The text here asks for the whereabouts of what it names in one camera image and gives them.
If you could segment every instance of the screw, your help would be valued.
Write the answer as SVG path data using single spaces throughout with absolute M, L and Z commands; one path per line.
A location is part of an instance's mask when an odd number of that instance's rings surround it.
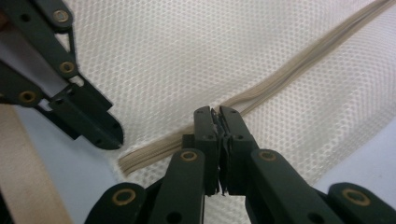
M 69 20 L 69 14 L 63 10 L 56 10 L 53 12 L 53 19 L 58 22 L 66 22 Z
M 119 189 L 113 194 L 112 201 L 115 205 L 123 206 L 132 202 L 136 198 L 136 193 L 132 189 Z
M 59 68 L 61 69 L 61 72 L 63 72 L 63 73 L 71 73 L 74 70 L 74 65 L 70 62 L 64 62 L 64 63 L 61 63 Z
M 20 101 L 29 104 L 35 100 L 35 93 L 33 91 L 23 91 L 20 93 Z
M 180 158 L 183 161 L 195 161 L 198 158 L 198 155 L 192 151 L 185 151 L 181 153 Z
M 356 189 L 344 189 L 343 196 L 356 205 L 367 206 L 371 203 L 365 194 Z

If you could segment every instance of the white mesh fabric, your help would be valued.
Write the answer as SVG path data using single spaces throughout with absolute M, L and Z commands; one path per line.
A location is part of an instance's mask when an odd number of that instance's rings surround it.
M 263 81 L 369 2 L 66 1 L 80 70 L 114 103 L 123 150 Z
M 115 161 L 262 82 L 370 1 L 66 1 L 78 61 L 125 131 Z M 396 115 L 396 9 L 245 118 L 259 146 L 313 183 Z M 148 186 L 169 160 L 134 172 Z M 206 198 L 205 223 L 246 223 L 243 198 Z

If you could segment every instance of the black linkage arm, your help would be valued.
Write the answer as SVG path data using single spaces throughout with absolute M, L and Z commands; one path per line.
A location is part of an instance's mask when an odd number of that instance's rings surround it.
M 139 189 L 138 200 L 137 190 L 116 185 L 86 223 L 200 224 L 204 195 L 219 192 L 219 184 L 223 192 L 246 196 L 254 224 L 396 223 L 396 211 L 367 189 L 349 183 L 333 185 L 328 195 L 312 189 L 279 153 L 259 149 L 236 110 L 202 107 L 194 124 L 195 133 L 183 136 L 183 149 L 163 179 Z

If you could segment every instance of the gray surface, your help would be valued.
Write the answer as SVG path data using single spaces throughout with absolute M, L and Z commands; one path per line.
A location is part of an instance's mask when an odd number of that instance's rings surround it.
M 100 149 L 82 138 L 71 141 L 34 110 L 18 107 L 17 111 L 71 218 L 75 223 L 83 223 L 100 196 L 117 183 Z M 351 182 L 371 190 L 396 207 L 395 133 L 396 119 L 330 170 L 315 187 L 327 192 L 332 183 Z
M 361 185 L 396 208 L 396 118 L 376 137 L 323 176 L 315 188 L 333 183 Z
M 117 182 L 100 149 L 72 141 L 32 109 L 17 109 L 64 205 L 75 223 L 83 223 L 102 194 Z

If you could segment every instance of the textured cloth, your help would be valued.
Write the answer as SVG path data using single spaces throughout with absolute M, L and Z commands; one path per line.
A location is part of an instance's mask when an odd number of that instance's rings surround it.
M 82 74 L 114 103 L 118 158 L 264 82 L 371 1 L 66 1 Z M 309 182 L 396 116 L 396 8 L 361 28 L 245 116 L 260 147 Z M 131 173 L 148 186 L 169 160 Z M 205 223 L 245 223 L 244 198 L 206 199 Z

